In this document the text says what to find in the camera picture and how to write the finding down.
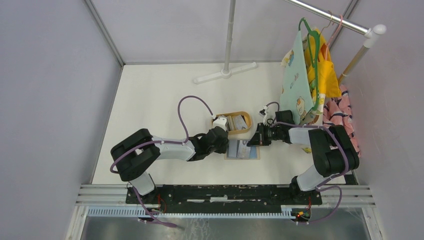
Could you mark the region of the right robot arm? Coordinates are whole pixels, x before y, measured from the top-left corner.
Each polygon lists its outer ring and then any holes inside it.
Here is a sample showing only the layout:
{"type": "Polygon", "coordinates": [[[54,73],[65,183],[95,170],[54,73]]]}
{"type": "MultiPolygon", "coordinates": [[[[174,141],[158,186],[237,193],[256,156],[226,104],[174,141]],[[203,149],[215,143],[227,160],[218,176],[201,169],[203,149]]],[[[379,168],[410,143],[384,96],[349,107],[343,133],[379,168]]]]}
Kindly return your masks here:
{"type": "Polygon", "coordinates": [[[289,185],[288,196],[295,204],[302,204],[309,198],[310,191],[357,169],[360,164],[344,126],[296,125],[290,110],[277,111],[274,120],[258,123],[247,146],[269,146],[272,141],[304,145],[311,150],[312,166],[293,177],[289,185]]]}

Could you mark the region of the tan oval card holder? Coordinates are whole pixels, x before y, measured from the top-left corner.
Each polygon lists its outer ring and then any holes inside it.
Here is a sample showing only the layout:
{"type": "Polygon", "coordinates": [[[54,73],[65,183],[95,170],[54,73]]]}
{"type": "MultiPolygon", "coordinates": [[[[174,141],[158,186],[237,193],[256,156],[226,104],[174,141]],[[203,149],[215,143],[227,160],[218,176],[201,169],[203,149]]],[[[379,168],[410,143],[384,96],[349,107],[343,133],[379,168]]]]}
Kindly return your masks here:
{"type": "Polygon", "coordinates": [[[245,111],[211,115],[211,130],[224,135],[247,133],[252,126],[251,116],[245,111]]]}

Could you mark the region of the white VIP diamond card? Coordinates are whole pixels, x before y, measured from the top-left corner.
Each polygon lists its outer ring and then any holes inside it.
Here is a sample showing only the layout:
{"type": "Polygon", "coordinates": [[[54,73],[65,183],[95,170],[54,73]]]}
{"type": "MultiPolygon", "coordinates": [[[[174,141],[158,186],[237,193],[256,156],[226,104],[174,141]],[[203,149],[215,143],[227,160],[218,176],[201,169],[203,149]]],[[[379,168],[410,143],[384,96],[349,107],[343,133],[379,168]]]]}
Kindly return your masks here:
{"type": "Polygon", "coordinates": [[[239,140],[237,145],[236,157],[239,159],[250,159],[251,147],[247,146],[247,140],[239,140]]]}

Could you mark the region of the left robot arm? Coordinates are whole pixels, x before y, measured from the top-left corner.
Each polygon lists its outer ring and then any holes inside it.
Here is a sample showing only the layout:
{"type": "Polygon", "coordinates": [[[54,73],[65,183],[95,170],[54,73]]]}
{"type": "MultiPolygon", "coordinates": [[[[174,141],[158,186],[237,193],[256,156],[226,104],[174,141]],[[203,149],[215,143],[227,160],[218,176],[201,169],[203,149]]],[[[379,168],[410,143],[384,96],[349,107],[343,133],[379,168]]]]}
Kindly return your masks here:
{"type": "Polygon", "coordinates": [[[147,169],[156,160],[200,161],[212,153],[225,154],[228,145],[228,132],[219,126],[191,136],[186,142],[160,138],[142,128],[110,150],[113,163],[109,170],[129,182],[140,200],[151,204],[157,198],[157,190],[147,169]]]}

